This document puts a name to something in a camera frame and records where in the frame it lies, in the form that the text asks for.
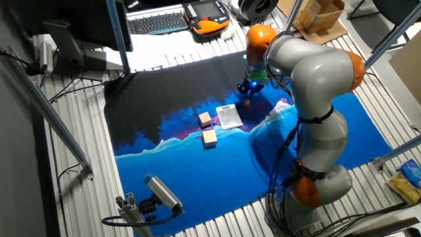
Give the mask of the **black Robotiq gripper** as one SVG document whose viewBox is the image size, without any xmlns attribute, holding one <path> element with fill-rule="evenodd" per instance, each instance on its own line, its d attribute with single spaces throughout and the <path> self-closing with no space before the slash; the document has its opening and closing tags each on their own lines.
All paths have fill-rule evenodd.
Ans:
<svg viewBox="0 0 421 237">
<path fill-rule="evenodd" d="M 242 84 L 237 85 L 237 90 L 243 97 L 246 97 L 249 93 L 250 98 L 253 99 L 258 97 L 259 92 L 263 89 L 263 87 L 263 82 L 250 81 L 248 79 L 244 79 Z"/>
</svg>

